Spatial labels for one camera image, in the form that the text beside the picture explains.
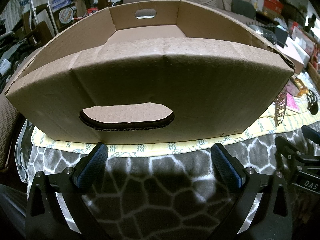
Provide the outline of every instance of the pink object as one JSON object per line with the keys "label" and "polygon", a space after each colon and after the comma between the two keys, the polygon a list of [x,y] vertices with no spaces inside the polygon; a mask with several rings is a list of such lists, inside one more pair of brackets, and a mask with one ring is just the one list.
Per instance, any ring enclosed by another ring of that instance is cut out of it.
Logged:
{"label": "pink object", "polygon": [[293,96],[290,95],[289,93],[287,93],[287,109],[294,111],[294,112],[300,112],[299,106],[297,105]]}

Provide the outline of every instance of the open cardboard box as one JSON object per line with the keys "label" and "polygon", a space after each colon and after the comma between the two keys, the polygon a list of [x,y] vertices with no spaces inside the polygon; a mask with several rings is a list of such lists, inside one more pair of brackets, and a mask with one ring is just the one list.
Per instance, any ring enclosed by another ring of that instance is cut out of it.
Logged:
{"label": "open cardboard box", "polygon": [[103,9],[57,35],[6,96],[55,140],[187,141],[243,132],[293,72],[286,56],[225,14],[146,1]]}

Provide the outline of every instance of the pile of clothes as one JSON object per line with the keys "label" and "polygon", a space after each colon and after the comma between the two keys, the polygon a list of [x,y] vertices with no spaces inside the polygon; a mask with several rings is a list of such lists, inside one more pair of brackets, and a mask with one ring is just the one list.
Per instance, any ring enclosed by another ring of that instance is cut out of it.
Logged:
{"label": "pile of clothes", "polygon": [[16,39],[14,32],[0,36],[0,93],[21,62],[35,49],[36,46],[29,44],[26,39],[22,41]]}

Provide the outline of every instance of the gray and white patterned blanket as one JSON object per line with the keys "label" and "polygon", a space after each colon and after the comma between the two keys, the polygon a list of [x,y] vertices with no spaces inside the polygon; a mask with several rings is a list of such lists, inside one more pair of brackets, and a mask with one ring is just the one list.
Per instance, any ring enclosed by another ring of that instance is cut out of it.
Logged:
{"label": "gray and white patterned blanket", "polygon": [[[319,131],[320,122],[310,125]],[[259,173],[281,171],[289,178],[286,160],[276,152],[274,139],[282,135],[303,153],[320,155],[320,148],[303,137],[300,129],[268,134],[227,145],[243,166]],[[33,147],[28,170],[28,190],[39,170],[45,174],[75,166],[85,155]],[[317,196],[289,187],[294,226],[300,224],[318,201]],[[78,231],[63,198],[57,195],[69,226]],[[216,168],[210,149],[190,153],[141,158],[110,157],[83,200],[114,239],[206,239],[225,218],[237,196],[231,194]],[[250,225],[261,195],[242,227]]]}

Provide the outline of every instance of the round label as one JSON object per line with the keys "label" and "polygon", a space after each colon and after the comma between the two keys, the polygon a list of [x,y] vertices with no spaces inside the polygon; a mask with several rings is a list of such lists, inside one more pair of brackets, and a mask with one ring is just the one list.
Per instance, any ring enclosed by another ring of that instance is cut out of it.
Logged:
{"label": "round label", "polygon": [[63,24],[67,24],[72,21],[74,12],[70,7],[66,7],[59,12],[59,20]]}

